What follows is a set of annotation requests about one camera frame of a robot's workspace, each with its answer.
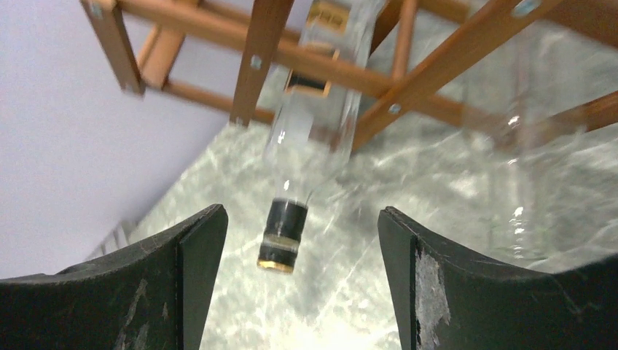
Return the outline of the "clear glass bottle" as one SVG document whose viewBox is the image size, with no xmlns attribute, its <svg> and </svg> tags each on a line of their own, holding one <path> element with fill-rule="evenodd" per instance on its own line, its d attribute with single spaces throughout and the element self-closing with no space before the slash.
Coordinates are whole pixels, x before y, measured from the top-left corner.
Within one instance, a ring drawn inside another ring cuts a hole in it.
<svg viewBox="0 0 618 350">
<path fill-rule="evenodd" d="M 617 87 L 617 51 L 535 22 L 463 74 L 463 134 L 485 178 L 488 254 L 519 266 L 580 235 L 584 209 L 568 161 L 586 103 Z"/>
</svg>

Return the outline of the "brown wooden wine rack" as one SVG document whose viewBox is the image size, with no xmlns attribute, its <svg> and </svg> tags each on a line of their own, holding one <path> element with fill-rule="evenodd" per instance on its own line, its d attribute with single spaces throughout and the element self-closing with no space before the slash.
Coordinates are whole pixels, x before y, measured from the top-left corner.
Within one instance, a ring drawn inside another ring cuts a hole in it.
<svg viewBox="0 0 618 350">
<path fill-rule="evenodd" d="M 376 97 L 361 118 L 355 148 L 409 111 L 462 126 L 468 107 L 439 96 L 438 90 L 535 20 L 548 20 L 617 46 L 615 1 L 490 1 L 471 18 L 466 17 L 467 6 L 458 1 L 390 1 L 378 18 L 374 40 L 379 44 L 388 29 L 401 28 L 396 71 L 387 77 L 300 45 L 298 34 L 286 28 L 291 1 L 255 1 L 251 14 L 223 4 L 200 7 L 196 1 L 84 1 L 82 6 L 123 90 L 137 95 L 159 90 L 226 111 L 242 125 L 252 120 L 271 123 L 273 114 L 259 109 L 257 99 L 271 63 L 279 63 L 307 77 Z M 458 29 L 413 71 L 404 73 L 418 8 L 456 22 Z M 242 52 L 233 97 L 169 77 L 186 35 Z"/>
</svg>

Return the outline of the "clear bottle black gold label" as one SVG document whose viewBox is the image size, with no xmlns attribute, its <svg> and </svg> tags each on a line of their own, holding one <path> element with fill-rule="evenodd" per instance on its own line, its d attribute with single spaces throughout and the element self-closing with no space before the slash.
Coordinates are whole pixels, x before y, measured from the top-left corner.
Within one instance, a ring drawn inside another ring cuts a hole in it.
<svg viewBox="0 0 618 350">
<path fill-rule="evenodd" d="M 313 1 L 300 47 L 336 63 L 364 68 L 384 1 Z M 361 93 L 289 71 L 263 152 L 276 195 L 267 216 L 257 266 L 294 271 L 314 192 L 349 161 Z"/>
</svg>

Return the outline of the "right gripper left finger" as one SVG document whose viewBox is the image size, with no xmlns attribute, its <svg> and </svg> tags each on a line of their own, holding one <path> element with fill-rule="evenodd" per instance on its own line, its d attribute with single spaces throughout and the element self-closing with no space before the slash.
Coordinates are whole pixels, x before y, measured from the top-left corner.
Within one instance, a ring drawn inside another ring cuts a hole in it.
<svg viewBox="0 0 618 350">
<path fill-rule="evenodd" d="M 198 349 L 228 215 L 214 204 L 59 273 L 1 281 L 3 349 Z"/>
</svg>

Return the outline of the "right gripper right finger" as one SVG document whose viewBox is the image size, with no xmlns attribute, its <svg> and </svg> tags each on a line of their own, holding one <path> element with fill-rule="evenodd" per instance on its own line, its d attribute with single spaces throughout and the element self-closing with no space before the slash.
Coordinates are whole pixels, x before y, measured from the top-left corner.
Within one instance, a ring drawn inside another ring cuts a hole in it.
<svg viewBox="0 0 618 350">
<path fill-rule="evenodd" d="M 615 349 L 617 256 L 560 273 L 495 260 L 384 208 L 378 235 L 403 349 Z"/>
</svg>

